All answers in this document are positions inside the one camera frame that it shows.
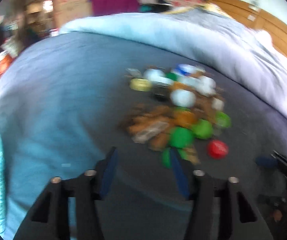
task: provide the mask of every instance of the light blue blanket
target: light blue blanket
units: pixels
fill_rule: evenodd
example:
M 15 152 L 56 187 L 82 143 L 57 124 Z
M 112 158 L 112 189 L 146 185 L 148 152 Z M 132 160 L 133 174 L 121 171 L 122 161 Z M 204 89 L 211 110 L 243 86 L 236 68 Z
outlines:
M 255 32 L 245 31 L 244 27 L 234 33 L 235 27 L 228 29 L 218 24 L 227 19 L 208 17 L 217 21 L 211 24 L 208 20 L 208 25 L 202 26 L 200 20 L 189 20 L 191 17 L 153 13 L 87 17 L 67 23 L 60 33 L 88 32 L 119 37 L 199 61 L 245 86 L 287 118 L 287 59 L 266 39 L 257 38 Z

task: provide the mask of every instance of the headboard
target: headboard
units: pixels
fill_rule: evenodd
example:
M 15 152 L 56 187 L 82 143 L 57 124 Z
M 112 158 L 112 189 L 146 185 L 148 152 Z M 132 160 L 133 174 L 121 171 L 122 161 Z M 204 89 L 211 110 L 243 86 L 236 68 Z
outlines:
M 264 10 L 253 10 L 251 4 L 240 0 L 211 0 L 243 25 L 266 30 L 272 37 L 273 47 L 287 57 L 287 25 Z

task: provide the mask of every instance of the bolt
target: bolt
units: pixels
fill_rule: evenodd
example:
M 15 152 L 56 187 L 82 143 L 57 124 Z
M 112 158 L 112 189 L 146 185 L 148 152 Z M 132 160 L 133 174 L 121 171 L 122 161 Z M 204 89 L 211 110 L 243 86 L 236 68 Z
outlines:
M 194 170 L 193 175 L 198 176 L 198 177 L 202 177 L 205 175 L 205 172 L 202 170 Z
M 239 179 L 236 178 L 236 177 L 229 177 L 228 181 L 229 181 L 230 183 L 238 183 L 238 182 L 239 182 Z
M 96 173 L 97 172 L 95 170 L 87 170 L 85 171 L 85 176 L 94 176 Z
M 55 183 L 55 184 L 59 183 L 60 181 L 61 181 L 61 178 L 60 178 L 60 177 L 53 177 L 53 178 L 51 179 L 51 183 Z

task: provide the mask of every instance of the clutter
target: clutter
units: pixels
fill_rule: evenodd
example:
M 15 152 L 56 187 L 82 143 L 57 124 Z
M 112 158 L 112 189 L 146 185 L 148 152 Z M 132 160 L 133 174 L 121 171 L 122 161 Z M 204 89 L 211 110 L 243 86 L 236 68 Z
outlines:
M 179 64 L 165 73 L 157 66 L 148 66 L 143 76 L 136 69 L 127 69 L 134 90 L 151 90 L 158 101 L 168 101 L 175 107 L 159 105 L 148 111 L 139 104 L 133 107 L 119 124 L 135 143 L 149 144 L 149 149 L 162 153 L 163 165 L 170 167 L 169 147 L 175 147 L 183 159 L 193 164 L 200 163 L 194 147 L 195 138 L 207 140 L 218 136 L 220 131 L 231 126 L 231 120 L 223 112 L 223 90 L 198 66 Z M 226 144 L 212 140 L 208 154 L 223 158 L 228 153 Z
M 196 96 L 193 92 L 177 89 L 170 94 L 172 103 L 175 106 L 192 107 L 196 101 Z
M 208 154 L 214 159 L 221 159 L 228 154 L 228 146 L 219 140 L 213 140 L 208 144 Z

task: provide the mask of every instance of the gray bed sheet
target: gray bed sheet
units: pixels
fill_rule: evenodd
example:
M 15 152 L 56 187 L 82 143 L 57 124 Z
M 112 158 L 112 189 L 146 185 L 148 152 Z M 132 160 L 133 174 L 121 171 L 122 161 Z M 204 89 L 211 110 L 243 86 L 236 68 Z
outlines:
M 105 238 L 183 238 L 191 203 L 179 195 L 172 172 L 161 165 L 161 154 L 117 129 L 135 103 L 158 104 L 148 92 L 129 88 L 125 69 L 168 69 L 180 63 L 198 64 L 149 45 L 91 33 L 60 35 L 26 49 L 0 79 L 7 185 L 4 239 L 13 238 L 51 177 L 78 176 L 111 146 L 119 149 L 117 176 L 107 199 L 97 203 Z M 199 168 L 217 178 L 239 177 L 251 197 L 275 192 L 275 184 L 265 184 L 253 159 L 272 150 L 287 155 L 287 120 L 236 82 L 205 69 L 224 89 L 232 127 L 220 137 L 229 146 L 222 160 L 206 154 L 208 141 L 195 141 Z

